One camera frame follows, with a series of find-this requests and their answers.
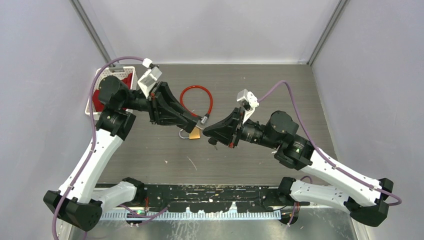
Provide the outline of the black-headed key bunch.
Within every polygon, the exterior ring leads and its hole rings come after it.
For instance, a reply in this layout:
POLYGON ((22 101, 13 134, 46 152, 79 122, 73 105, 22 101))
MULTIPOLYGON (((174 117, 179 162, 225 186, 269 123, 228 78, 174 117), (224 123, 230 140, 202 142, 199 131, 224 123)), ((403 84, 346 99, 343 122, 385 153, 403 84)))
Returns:
POLYGON ((217 150, 217 149, 218 149, 218 148, 217 148, 217 143, 218 143, 218 141, 217 141, 215 138, 210 137, 210 138, 208 139, 208 143, 209 143, 210 145, 212 145, 212 146, 214 147, 214 149, 215 149, 215 150, 217 150))

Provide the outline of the brass padlock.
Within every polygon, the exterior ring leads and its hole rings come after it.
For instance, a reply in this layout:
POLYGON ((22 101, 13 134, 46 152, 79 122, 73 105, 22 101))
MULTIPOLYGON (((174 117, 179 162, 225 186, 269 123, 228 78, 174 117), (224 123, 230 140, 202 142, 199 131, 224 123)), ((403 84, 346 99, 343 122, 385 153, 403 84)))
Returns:
POLYGON ((201 138, 201 131, 202 131, 202 128, 195 127, 192 130, 192 132, 188 133, 187 135, 183 135, 183 133, 185 133, 185 131, 183 129, 181 129, 178 132, 178 136, 183 140, 197 140, 197 139, 201 138))

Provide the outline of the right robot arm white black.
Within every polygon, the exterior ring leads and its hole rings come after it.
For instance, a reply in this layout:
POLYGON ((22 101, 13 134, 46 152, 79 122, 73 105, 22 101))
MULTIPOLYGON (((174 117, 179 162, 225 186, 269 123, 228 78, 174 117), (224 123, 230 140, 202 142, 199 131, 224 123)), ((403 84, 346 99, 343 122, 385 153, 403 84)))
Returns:
POLYGON ((235 108, 225 119, 206 127, 203 134, 211 145, 234 148, 240 141, 274 149, 274 158, 283 166, 316 176, 326 185, 284 177, 277 189, 283 205, 312 202, 343 211, 359 223, 378 227, 388 216, 387 198, 393 190, 388 178, 362 175, 337 162, 312 142, 298 135, 298 124, 284 111, 273 112, 266 124, 245 119, 235 108))

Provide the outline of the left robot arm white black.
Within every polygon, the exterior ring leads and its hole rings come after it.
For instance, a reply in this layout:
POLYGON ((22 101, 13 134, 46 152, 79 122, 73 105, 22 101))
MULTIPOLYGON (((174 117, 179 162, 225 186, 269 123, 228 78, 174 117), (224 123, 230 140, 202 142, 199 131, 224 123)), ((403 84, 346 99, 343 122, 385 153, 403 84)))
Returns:
POLYGON ((88 232, 103 212, 124 203, 138 207, 145 202, 144 183, 131 177, 93 194, 107 163, 132 129, 136 120, 133 111, 147 112, 156 125, 177 126, 188 133, 196 127, 198 119, 178 102, 166 82, 145 76, 137 83, 139 88, 132 90, 112 75, 100 81, 98 99, 104 108, 90 145, 60 188, 47 191, 43 198, 56 219, 88 232))

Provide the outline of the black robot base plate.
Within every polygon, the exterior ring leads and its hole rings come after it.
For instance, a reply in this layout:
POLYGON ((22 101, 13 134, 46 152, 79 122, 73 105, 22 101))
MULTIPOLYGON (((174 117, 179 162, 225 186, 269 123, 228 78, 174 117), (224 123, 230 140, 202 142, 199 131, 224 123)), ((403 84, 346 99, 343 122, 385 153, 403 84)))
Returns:
POLYGON ((167 213, 268 213, 289 210, 294 202, 279 195, 273 185, 146 184, 141 198, 125 206, 139 215, 167 213))

